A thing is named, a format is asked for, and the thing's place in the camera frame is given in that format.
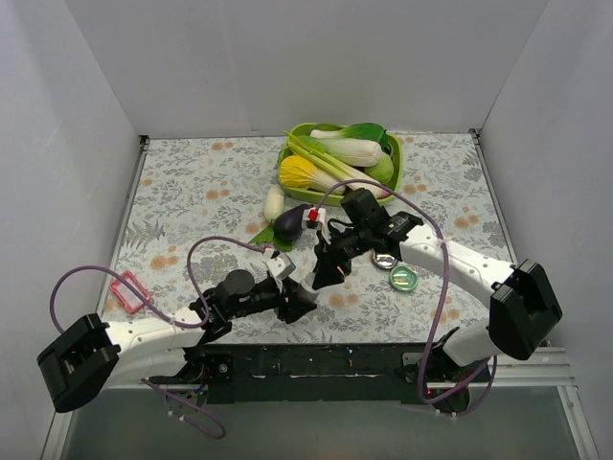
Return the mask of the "white blue pill bottle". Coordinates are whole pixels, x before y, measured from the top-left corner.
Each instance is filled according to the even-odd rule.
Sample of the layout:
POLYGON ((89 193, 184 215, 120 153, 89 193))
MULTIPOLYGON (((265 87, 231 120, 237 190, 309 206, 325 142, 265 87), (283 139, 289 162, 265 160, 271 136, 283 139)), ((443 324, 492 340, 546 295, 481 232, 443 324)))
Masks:
POLYGON ((311 272, 302 279, 299 288, 298 288, 298 296, 302 299, 305 299, 309 302, 314 302, 318 296, 318 290, 313 287, 315 280, 315 273, 311 272))

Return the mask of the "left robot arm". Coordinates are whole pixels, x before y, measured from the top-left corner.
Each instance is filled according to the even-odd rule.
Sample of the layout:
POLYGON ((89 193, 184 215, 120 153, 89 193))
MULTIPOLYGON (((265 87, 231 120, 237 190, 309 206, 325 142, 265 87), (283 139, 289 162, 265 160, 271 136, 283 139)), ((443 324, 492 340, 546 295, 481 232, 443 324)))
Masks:
POLYGON ((204 361, 194 347, 228 334, 233 319, 262 311, 275 311, 285 323, 297 321, 317 307, 312 281, 267 276, 256 282, 249 271, 237 269, 169 321, 104 322, 86 314, 37 358, 53 406, 58 413, 71 412, 105 388, 146 378, 195 382, 204 361))

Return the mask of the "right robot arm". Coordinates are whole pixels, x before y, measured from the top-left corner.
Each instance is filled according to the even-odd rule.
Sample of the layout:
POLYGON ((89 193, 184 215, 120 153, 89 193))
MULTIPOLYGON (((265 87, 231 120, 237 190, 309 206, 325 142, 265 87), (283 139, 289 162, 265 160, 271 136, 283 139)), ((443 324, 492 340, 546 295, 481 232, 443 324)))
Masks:
POLYGON ((501 354, 527 360, 561 319, 541 264, 499 261, 445 240, 421 218, 390 215, 365 188, 350 192, 341 206, 351 226, 333 235, 319 233, 317 263, 301 283, 305 295, 315 297, 322 288, 344 283, 352 259, 374 251, 443 277, 489 309, 488 319, 454 330, 432 346, 429 355, 441 379, 458 379, 468 365, 501 354))

